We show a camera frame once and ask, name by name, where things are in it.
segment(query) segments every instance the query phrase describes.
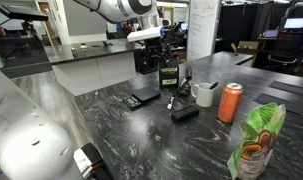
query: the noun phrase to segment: black container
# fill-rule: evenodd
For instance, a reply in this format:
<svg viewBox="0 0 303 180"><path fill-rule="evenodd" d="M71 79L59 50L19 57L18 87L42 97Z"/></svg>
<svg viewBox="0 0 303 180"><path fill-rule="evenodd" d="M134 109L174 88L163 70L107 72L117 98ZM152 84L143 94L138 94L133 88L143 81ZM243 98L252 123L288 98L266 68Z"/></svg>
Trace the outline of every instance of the black container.
<svg viewBox="0 0 303 180"><path fill-rule="evenodd" d="M160 89L179 87L179 57L158 62Z"/></svg>

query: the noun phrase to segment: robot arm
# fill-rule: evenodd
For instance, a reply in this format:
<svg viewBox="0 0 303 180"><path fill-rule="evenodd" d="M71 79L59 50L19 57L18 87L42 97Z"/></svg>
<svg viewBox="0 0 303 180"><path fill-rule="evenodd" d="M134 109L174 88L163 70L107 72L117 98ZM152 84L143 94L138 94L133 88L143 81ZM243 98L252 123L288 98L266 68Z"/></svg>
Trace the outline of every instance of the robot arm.
<svg viewBox="0 0 303 180"><path fill-rule="evenodd" d="M99 13L110 23L157 16L156 0L74 0Z"/></svg>
<svg viewBox="0 0 303 180"><path fill-rule="evenodd" d="M156 0L74 0L99 13L110 23L119 23L137 18L142 31L133 32L128 40L140 41L157 38L165 33L159 23Z"/></svg>

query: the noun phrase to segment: can lid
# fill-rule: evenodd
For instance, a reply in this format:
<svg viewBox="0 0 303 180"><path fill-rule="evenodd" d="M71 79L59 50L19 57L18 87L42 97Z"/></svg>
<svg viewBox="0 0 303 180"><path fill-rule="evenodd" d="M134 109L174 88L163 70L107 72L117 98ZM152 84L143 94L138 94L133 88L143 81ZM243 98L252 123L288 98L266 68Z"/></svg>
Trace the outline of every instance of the can lid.
<svg viewBox="0 0 303 180"><path fill-rule="evenodd" d="M243 89L243 87L240 84L237 83L228 83L227 87L233 90L240 90Z"/></svg>

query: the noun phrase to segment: cardboard box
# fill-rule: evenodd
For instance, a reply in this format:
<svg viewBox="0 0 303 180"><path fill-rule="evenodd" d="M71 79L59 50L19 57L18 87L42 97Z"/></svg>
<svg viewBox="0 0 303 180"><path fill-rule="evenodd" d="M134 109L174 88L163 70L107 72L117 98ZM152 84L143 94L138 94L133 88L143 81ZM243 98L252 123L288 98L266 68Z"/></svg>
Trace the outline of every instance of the cardboard box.
<svg viewBox="0 0 303 180"><path fill-rule="evenodd" d="M232 43L231 46L235 53L254 55L251 67L253 66L258 54L259 42L240 41L238 47L236 47L234 43Z"/></svg>

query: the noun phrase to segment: label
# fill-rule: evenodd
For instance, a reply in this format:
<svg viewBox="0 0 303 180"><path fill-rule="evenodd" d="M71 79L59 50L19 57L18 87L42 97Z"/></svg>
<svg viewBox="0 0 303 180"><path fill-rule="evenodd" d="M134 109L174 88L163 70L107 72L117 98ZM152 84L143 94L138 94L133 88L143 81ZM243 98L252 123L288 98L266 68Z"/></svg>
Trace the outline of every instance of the label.
<svg viewBox="0 0 303 180"><path fill-rule="evenodd" d="M164 74L174 74L178 71L178 68L163 68L161 72Z"/></svg>
<svg viewBox="0 0 303 180"><path fill-rule="evenodd" d="M163 85L173 85L173 84L177 84L178 83L178 79L166 79L166 80L162 80L162 84Z"/></svg>

